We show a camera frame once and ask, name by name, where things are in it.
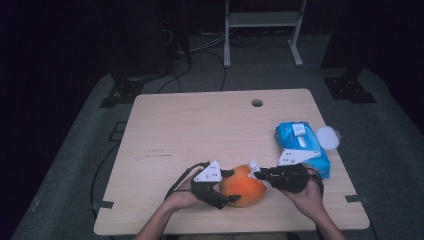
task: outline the human hand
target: human hand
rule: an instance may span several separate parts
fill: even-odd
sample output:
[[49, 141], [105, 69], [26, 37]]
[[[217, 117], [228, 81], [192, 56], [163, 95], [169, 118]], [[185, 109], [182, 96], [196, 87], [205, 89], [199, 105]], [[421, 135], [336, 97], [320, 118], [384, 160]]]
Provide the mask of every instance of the human hand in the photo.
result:
[[[308, 173], [313, 174], [314, 172], [308, 169]], [[317, 179], [310, 178], [305, 189], [303, 189], [300, 193], [279, 190], [294, 203], [296, 208], [302, 214], [313, 221], [318, 220], [323, 215], [327, 215], [317, 181]]]
[[206, 204], [205, 202], [199, 200], [191, 192], [191, 179], [193, 179], [193, 177], [200, 171], [202, 170], [198, 169], [193, 175], [184, 180], [181, 185], [165, 199], [164, 204], [174, 208], [175, 211], [178, 211], [182, 208], [193, 207], [199, 204]]

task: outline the hand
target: hand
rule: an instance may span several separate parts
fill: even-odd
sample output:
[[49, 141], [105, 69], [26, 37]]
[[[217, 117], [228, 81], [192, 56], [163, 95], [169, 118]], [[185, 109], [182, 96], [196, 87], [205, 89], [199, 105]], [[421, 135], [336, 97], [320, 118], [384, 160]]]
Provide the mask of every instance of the hand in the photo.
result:
[[199, 200], [191, 192], [191, 179], [199, 173], [198, 169], [193, 175], [188, 177], [181, 185], [171, 194], [168, 198], [165, 199], [164, 204], [167, 204], [169, 207], [178, 211], [182, 208], [189, 208], [198, 204], [206, 204], [205, 202]]
[[324, 239], [347, 240], [340, 229], [334, 224], [333, 220], [327, 213], [322, 202], [321, 191], [316, 179], [309, 178], [306, 188], [300, 193], [292, 193], [280, 190], [286, 195], [296, 206], [296, 208], [310, 218], [317, 226], [317, 229], [324, 236]]
[[292, 193], [284, 190], [279, 190], [286, 195], [296, 206], [296, 208], [305, 216], [313, 221], [316, 221], [323, 214], [327, 215], [325, 210], [321, 191], [317, 180], [310, 178], [306, 188], [300, 193]]

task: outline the gray carpet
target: gray carpet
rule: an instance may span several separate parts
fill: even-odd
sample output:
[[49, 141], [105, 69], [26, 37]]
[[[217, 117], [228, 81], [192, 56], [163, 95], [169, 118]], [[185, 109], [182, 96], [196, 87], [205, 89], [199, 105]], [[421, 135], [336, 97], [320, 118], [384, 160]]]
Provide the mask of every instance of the gray carpet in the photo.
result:
[[[288, 37], [262, 37], [256, 45], [232, 47], [232, 66], [226, 74], [221, 60], [209, 53], [222, 59], [222, 45], [195, 53], [190, 71], [179, 78], [181, 89], [183, 92], [219, 91], [224, 76], [223, 91], [309, 89], [324, 121], [342, 135], [338, 151], [358, 194], [368, 202], [364, 207], [378, 238], [422, 239], [423, 136], [391, 97], [384, 82], [367, 69], [362, 71], [359, 81], [377, 103], [333, 100], [323, 78], [339, 76], [344, 69], [320, 69], [330, 35], [300, 35], [298, 47], [305, 63], [303, 68], [294, 64], [286, 42]], [[194, 49], [210, 39], [193, 36], [190, 41]], [[188, 66], [187, 62], [176, 60], [174, 73], [181, 75]], [[142, 94], [156, 93], [172, 78], [170, 74], [147, 83]], [[117, 122], [128, 120], [132, 107], [117, 104], [114, 108], [99, 108], [112, 85], [110, 75], [99, 79], [13, 239], [106, 238], [93, 232], [91, 187], [96, 177], [93, 198], [101, 200], [117, 153], [114, 149], [117, 142], [109, 138]], [[160, 93], [178, 91], [178, 84], [173, 81]], [[371, 228], [345, 233], [352, 240], [375, 239]], [[298, 234], [304, 240], [317, 239], [315, 232]], [[114, 236], [114, 239], [131, 237]]]

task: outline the black cable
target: black cable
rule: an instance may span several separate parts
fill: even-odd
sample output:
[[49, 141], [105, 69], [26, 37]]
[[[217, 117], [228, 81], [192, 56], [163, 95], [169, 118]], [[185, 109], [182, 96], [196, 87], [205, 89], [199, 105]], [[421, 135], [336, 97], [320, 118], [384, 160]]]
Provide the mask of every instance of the black cable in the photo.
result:
[[217, 58], [219, 59], [219, 61], [221, 62], [222, 68], [224, 69], [224, 78], [222, 79], [222, 83], [221, 83], [221, 87], [219, 88], [219, 91], [222, 91], [222, 89], [224, 88], [224, 84], [225, 84], [226, 77], [227, 77], [227, 69], [225, 68], [224, 61], [221, 59], [221, 57], [220, 57], [220, 56], [218, 56], [218, 54], [213, 53], [213, 52], [209, 52], [209, 51], [196, 51], [196, 52], [194, 52], [193, 54], [197, 54], [197, 53], [207, 53], [207, 54], [212, 54], [212, 55], [214, 55], [215, 57], [217, 57]]
[[321, 174], [319, 174], [319, 172], [316, 169], [309, 168], [309, 167], [305, 167], [305, 169], [313, 171], [320, 179], [322, 179]]
[[[116, 148], [118, 148], [118, 146], [120, 145], [121, 143], [119, 142], [118, 144], [116, 144], [107, 154], [106, 154], [106, 156], [103, 158], [103, 160], [102, 160], [102, 162], [100, 163], [100, 165], [97, 167], [97, 170], [96, 170], [96, 173], [94, 174], [94, 177], [93, 177], [93, 180], [92, 180], [92, 182], [91, 182], [91, 189], [90, 189], [90, 202], [91, 202], [91, 206], [93, 206], [94, 205], [94, 196], [93, 196], [93, 194], [94, 194], [94, 184], [95, 184], [95, 182], [96, 182], [96, 179], [97, 179], [97, 175], [99, 174], [99, 172], [100, 172], [100, 169], [102, 168], [102, 166], [103, 166], [103, 164], [106, 162], [106, 160], [108, 159], [108, 157], [112, 154], [112, 152], [116, 149]], [[97, 213], [96, 213], [96, 211], [93, 209], [93, 208], [91, 208], [91, 212], [93, 213], [93, 216], [94, 216], [94, 218], [95, 219], [97, 219]]]
[[230, 40], [230, 44], [232, 47], [239, 48], [247, 48], [253, 45], [259, 44], [262, 42], [262, 38], [260, 36], [256, 36], [259, 40], [253, 39], [253, 37], [242, 37], [242, 36], [234, 36]]
[[156, 91], [156, 94], [158, 94], [164, 87], [166, 87], [166, 85], [168, 85], [169, 83], [171, 83], [171, 82], [173, 82], [173, 81], [175, 81], [175, 80], [177, 80], [178, 81], [178, 86], [179, 86], [179, 88], [180, 88], [180, 91], [182, 91], [182, 89], [181, 89], [181, 83], [180, 83], [180, 81], [179, 81], [179, 78], [180, 77], [182, 77], [182, 76], [184, 76], [185, 74], [187, 74], [189, 71], [190, 71], [190, 69], [191, 69], [191, 63], [190, 62], [188, 62], [188, 68], [187, 68], [187, 70], [183, 73], [183, 74], [181, 74], [180, 76], [175, 76], [175, 74], [173, 74], [174, 75], [174, 78], [173, 79], [171, 79], [171, 80], [169, 80], [169, 81], [167, 81], [166, 83], [164, 83], [160, 88], [159, 88], [159, 90], [157, 90]]
[[195, 36], [199, 36], [199, 37], [205, 37], [205, 38], [211, 38], [211, 39], [215, 39], [215, 35], [219, 35], [220, 37], [223, 35], [222, 32], [216, 32], [216, 33], [195, 33]]
[[368, 220], [370, 221], [370, 226], [371, 226], [371, 230], [372, 230], [372, 234], [374, 236], [374, 239], [378, 240], [378, 235], [377, 235], [377, 231], [374, 228], [374, 224], [372, 223], [371, 219], [368, 218]]

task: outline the wooden table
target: wooden table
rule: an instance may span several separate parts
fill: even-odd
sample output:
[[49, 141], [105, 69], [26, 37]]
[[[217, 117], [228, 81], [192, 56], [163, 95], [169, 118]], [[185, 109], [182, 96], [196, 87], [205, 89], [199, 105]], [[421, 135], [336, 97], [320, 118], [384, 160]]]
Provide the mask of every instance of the wooden table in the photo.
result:
[[[252, 105], [262, 101], [261, 107]], [[125, 130], [94, 231], [98, 235], [136, 234], [178, 177], [199, 162], [219, 160], [222, 169], [255, 160], [275, 167], [281, 149], [274, 139], [281, 122], [325, 126], [306, 89], [141, 95]], [[330, 179], [324, 204], [340, 229], [365, 229], [368, 217], [337, 150], [328, 151]], [[175, 213], [166, 234], [246, 233], [314, 230], [312, 221], [275, 189], [257, 204], [218, 210], [197, 206]]]

